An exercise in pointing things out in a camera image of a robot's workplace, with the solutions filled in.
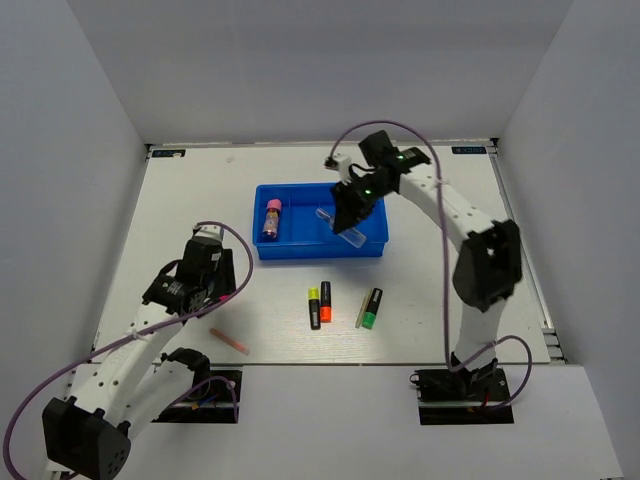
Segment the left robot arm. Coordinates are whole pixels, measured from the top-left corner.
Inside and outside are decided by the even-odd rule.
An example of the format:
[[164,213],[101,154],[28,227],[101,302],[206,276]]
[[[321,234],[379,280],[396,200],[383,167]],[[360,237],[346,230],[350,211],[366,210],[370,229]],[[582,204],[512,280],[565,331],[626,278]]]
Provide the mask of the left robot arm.
[[235,289],[233,252],[218,225],[197,225],[183,256],[164,267],[142,296],[126,343],[112,348],[66,400],[52,399],[42,420],[47,457],[89,479],[113,479],[133,439],[179,395],[199,399],[211,387],[210,361],[166,346],[195,316]]

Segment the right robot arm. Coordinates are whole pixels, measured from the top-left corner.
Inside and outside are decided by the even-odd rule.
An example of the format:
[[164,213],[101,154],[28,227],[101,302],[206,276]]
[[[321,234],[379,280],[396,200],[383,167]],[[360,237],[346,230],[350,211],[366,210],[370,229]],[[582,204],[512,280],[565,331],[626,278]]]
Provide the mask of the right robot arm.
[[431,144],[401,150],[380,130],[358,147],[362,166],[334,152],[324,162],[340,177],[331,189],[333,231],[341,234],[357,227],[377,201],[391,193],[440,228],[443,250],[457,253],[456,261],[443,261],[443,298],[455,293],[463,304],[456,340],[450,338],[450,320],[443,320],[445,362],[453,372],[453,390],[475,398],[488,385],[487,373],[497,366],[496,348],[504,341],[498,335],[500,320],[522,279],[520,229],[512,220],[498,221],[481,212],[449,185]]

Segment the pink-capped marker tube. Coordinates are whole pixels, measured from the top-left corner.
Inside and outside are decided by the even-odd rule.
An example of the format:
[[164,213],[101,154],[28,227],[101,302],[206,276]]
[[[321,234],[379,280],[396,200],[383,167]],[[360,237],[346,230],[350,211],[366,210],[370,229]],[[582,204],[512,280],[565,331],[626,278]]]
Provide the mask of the pink-capped marker tube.
[[282,202],[279,199],[271,199],[267,202],[262,229],[262,238],[265,241],[275,241],[277,239],[281,210]]

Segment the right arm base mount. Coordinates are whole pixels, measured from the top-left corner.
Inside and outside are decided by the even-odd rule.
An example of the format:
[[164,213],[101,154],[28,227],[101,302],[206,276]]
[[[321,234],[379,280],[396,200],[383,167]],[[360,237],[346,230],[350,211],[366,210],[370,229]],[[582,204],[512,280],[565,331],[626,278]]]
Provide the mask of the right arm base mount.
[[409,382],[417,393],[422,426],[508,425],[514,423],[511,406],[497,408],[510,397],[503,369],[474,384],[461,386],[447,369],[414,371]]

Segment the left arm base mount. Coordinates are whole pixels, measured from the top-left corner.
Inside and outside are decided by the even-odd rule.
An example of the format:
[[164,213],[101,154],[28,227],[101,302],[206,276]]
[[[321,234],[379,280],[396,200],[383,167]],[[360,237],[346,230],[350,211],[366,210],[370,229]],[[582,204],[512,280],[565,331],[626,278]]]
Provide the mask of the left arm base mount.
[[214,380],[177,404],[165,409],[154,423],[164,424],[236,424],[240,412],[243,371],[212,370],[225,378]]

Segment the clear spray bottle blue cap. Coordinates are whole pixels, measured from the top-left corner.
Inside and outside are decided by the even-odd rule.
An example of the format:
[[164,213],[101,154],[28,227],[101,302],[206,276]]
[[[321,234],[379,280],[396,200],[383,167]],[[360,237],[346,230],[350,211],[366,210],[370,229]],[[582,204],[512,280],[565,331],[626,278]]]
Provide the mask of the clear spray bottle blue cap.
[[[326,223],[329,227],[329,230],[333,232],[334,216],[332,214],[322,208],[317,208],[316,216],[324,223]],[[344,230],[341,233],[337,233],[337,236],[342,238],[354,248],[361,248],[367,241],[367,237],[356,228]]]

